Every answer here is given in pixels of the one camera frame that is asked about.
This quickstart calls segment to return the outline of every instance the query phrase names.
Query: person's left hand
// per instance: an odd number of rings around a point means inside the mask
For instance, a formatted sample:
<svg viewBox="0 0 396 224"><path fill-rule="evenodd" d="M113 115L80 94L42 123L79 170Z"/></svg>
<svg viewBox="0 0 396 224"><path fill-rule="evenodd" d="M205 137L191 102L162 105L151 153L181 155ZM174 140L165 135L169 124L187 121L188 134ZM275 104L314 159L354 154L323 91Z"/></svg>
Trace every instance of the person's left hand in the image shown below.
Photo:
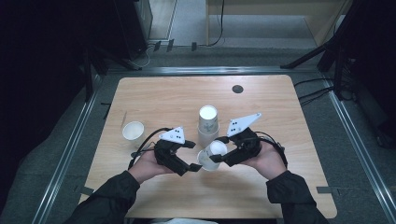
<svg viewBox="0 0 396 224"><path fill-rule="evenodd" d="M128 172L142 184L144 181L151 179L156 175L173 174L174 172L166 166L160 165L155 159L154 151L144 152L139 160L131 167Z"/></svg>

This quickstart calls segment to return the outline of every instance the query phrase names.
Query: person's right hand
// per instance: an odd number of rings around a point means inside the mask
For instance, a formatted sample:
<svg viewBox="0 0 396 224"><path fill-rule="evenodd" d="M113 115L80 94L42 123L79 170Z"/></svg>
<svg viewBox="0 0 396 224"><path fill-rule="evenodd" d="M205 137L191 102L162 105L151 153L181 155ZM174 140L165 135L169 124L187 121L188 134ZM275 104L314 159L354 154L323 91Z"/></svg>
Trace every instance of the person's right hand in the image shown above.
<svg viewBox="0 0 396 224"><path fill-rule="evenodd" d="M255 168L268 180L283 174L287 169L276 149L271 144L261 142L262 150L256 157L243 161L240 164Z"/></svg>

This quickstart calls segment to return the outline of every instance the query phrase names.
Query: wooden table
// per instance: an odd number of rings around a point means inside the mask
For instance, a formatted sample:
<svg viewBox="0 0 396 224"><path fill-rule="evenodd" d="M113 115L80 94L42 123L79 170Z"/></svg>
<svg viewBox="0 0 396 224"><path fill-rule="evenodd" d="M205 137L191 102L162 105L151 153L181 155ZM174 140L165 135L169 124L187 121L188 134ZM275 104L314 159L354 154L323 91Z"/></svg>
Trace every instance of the wooden table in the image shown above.
<svg viewBox="0 0 396 224"><path fill-rule="evenodd" d="M224 15L302 15L315 42L322 45L334 25L346 14L352 0L227 0ZM221 15L222 0L206 0L206 44L209 44L209 16Z"/></svg>
<svg viewBox="0 0 396 224"><path fill-rule="evenodd" d="M234 93L233 86L244 88ZM197 143L199 109L213 105L219 112L220 135L230 119L262 113L253 131L266 132L286 148L289 169L302 175L327 218L336 216L303 111L288 76L245 77L127 77L120 81L105 128L93 158L86 187L98 189L124 171L131 159L130 143L122 127L133 120L144 123L146 135L163 127L184 127L186 139ZM177 155L190 164L202 148L181 148ZM127 217L275 218L279 204L267 199L266 179L254 169L222 163L216 172L201 169L183 176L162 175L142 184Z"/></svg>

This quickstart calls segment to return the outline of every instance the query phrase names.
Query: small dark circle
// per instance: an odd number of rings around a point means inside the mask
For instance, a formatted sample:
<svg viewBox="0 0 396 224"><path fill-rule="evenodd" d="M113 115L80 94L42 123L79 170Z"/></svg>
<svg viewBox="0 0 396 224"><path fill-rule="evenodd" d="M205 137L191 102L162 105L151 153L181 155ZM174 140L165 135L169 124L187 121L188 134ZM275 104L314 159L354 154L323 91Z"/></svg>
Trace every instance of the small dark circle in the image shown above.
<svg viewBox="0 0 396 224"><path fill-rule="evenodd" d="M242 91L244 91L244 88L239 86L239 85L234 85L233 86L233 92L235 93L241 93Z"/></svg>

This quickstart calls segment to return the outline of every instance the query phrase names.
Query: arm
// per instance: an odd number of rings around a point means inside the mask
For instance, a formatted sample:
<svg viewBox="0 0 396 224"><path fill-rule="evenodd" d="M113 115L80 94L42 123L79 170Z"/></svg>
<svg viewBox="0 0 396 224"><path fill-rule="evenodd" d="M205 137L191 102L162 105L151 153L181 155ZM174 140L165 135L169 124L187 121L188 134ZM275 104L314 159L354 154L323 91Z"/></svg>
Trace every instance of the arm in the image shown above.
<svg viewBox="0 0 396 224"><path fill-rule="evenodd" d="M134 204L140 185L156 175L172 173L157 164L153 151L145 152L131 169L108 179L79 204L65 223L122 223Z"/></svg>
<svg viewBox="0 0 396 224"><path fill-rule="evenodd" d="M242 164L255 168L268 179L268 199L271 203L281 203L285 223L329 223L317 209L305 180L287 171L271 145L262 142L259 155Z"/></svg>

